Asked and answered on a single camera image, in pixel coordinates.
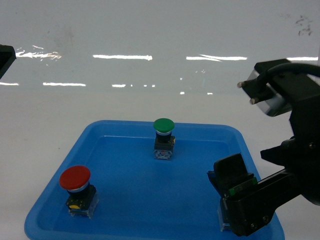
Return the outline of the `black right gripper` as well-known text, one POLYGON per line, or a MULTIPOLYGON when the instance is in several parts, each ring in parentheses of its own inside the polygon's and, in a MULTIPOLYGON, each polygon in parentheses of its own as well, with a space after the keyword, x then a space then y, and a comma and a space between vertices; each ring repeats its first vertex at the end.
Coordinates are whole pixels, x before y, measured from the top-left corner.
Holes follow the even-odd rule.
POLYGON ((320 104, 298 103, 289 118, 293 136, 262 150, 261 158, 284 166, 255 185, 240 153, 213 165, 213 186, 226 200, 233 230, 249 236, 268 225, 276 209, 298 195, 320 204, 320 104))

